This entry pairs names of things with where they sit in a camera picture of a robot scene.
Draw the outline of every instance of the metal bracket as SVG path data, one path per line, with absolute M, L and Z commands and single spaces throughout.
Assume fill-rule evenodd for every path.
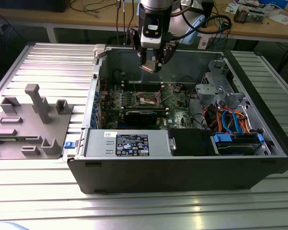
M 175 151 L 175 150 L 176 150 L 175 138 L 169 138 L 169 139 L 168 139 L 168 142 L 169 142 L 169 148 L 170 148 L 172 151 Z
M 106 45 L 105 44 L 96 44 L 93 50 L 94 58 L 97 58 L 101 53 L 104 53 L 106 51 Z

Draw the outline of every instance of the warning label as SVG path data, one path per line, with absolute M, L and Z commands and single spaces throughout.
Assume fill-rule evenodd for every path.
M 149 156 L 147 135 L 116 135 L 116 151 L 119 157 Z

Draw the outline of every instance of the blue cable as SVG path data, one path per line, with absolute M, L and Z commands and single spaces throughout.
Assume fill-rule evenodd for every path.
M 220 30 L 221 30 L 221 29 L 222 29 L 222 25 L 221 25 L 220 21 L 219 21 L 218 19 L 216 19 L 216 21 L 219 23 Z M 219 37 L 219 40 L 218 40 L 218 42 L 217 42 L 217 44 L 216 44 L 215 49 L 219 46 L 220 41 L 222 40 L 222 33 L 223 33 L 223 32 L 221 32 L 221 34 L 220 34 L 220 37 Z
M 237 120 L 237 117 L 236 117 L 236 114 L 233 112 L 233 111 L 230 111 L 230 110 L 226 110 L 223 114 L 222 114 L 222 125 L 223 127 L 231 134 L 231 135 L 234 135 L 233 131 L 231 131 L 229 128 L 227 128 L 226 124 L 225 124 L 225 116 L 227 113 L 231 112 L 232 115 L 233 115 L 233 118 L 234 118 L 234 123 L 235 123 L 235 127 L 236 127 L 236 130 L 239 134 L 241 135 L 245 135 L 245 133 L 242 131 L 242 129 L 240 128 L 239 124 L 238 124 L 238 120 Z

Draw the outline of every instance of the blue tab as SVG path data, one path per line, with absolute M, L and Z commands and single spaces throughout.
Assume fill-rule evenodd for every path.
M 230 134 L 217 133 L 213 136 L 215 142 L 232 142 Z
M 75 148 L 75 142 L 71 142 L 71 141 L 66 141 L 64 148 L 66 150 L 70 150 L 70 149 L 74 149 Z
M 264 142 L 264 137 L 263 137 L 263 135 L 258 134 L 257 137 L 258 137 L 260 143 L 263 143 L 263 142 Z

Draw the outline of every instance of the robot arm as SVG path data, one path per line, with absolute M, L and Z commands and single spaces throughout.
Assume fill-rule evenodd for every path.
M 178 47 L 177 42 L 169 42 L 171 33 L 168 29 L 173 3 L 174 0 L 141 0 L 139 26 L 128 31 L 131 45 L 140 57 L 140 67 L 148 72 L 160 71 L 162 64 L 171 59 Z M 155 61 L 146 60 L 148 48 L 153 49 Z
M 225 15 L 215 15 L 200 22 L 199 25 L 195 28 L 193 27 L 186 34 L 174 37 L 172 33 L 169 32 L 171 18 L 173 19 L 176 16 L 182 15 L 194 5 L 197 9 L 202 9 L 201 4 L 193 0 L 141 0 L 139 5 L 139 26 L 129 28 L 128 34 L 133 49 L 138 52 L 138 56 L 140 57 L 140 67 L 142 69 L 151 73 L 160 71 L 161 66 L 168 63 L 174 55 L 179 44 L 177 40 L 198 31 L 198 28 L 201 27 L 202 24 L 211 19 L 223 17 L 228 20 L 228 27 L 231 26 L 229 17 Z M 178 29 L 182 27 L 181 23 L 179 23 L 179 21 L 177 23 L 177 21 L 178 20 L 173 20 L 171 23 L 172 31 L 175 30 L 175 28 Z M 228 27 L 216 32 L 207 33 L 217 34 L 228 29 Z M 153 49 L 155 61 L 146 60 L 146 51 L 148 48 Z

